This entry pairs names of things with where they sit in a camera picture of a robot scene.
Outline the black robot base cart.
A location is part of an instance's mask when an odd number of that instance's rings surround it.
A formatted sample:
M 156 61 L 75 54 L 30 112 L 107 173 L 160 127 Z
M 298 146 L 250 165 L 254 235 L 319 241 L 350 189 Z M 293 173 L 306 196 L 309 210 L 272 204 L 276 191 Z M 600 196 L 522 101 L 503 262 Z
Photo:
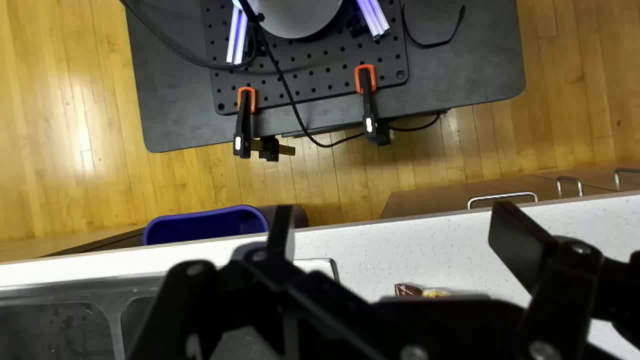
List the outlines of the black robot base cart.
M 145 144 L 229 142 L 272 159 L 283 137 L 350 129 L 524 91 L 516 0 L 120 0 Z

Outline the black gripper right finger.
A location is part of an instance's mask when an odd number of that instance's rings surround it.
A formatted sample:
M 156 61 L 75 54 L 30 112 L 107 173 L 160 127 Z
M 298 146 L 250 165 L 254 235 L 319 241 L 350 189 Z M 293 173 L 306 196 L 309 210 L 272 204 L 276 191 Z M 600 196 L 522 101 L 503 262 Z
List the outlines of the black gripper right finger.
M 516 332 L 528 360 L 614 360 L 588 340 L 594 320 L 609 323 L 640 349 L 640 260 L 609 259 L 600 249 L 552 237 L 513 202 L 496 202 L 489 246 L 530 294 Z

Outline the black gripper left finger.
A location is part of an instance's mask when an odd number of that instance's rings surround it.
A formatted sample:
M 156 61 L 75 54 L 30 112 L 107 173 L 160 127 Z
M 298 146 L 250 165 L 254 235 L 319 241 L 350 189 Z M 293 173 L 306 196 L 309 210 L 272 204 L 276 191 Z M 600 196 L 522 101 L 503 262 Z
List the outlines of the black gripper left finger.
M 284 360 L 372 360 L 375 347 L 329 276 L 293 262 L 294 209 L 279 207 L 268 238 L 227 267 L 175 265 L 137 335 L 129 360 L 208 360 L 223 338 L 252 329 Z

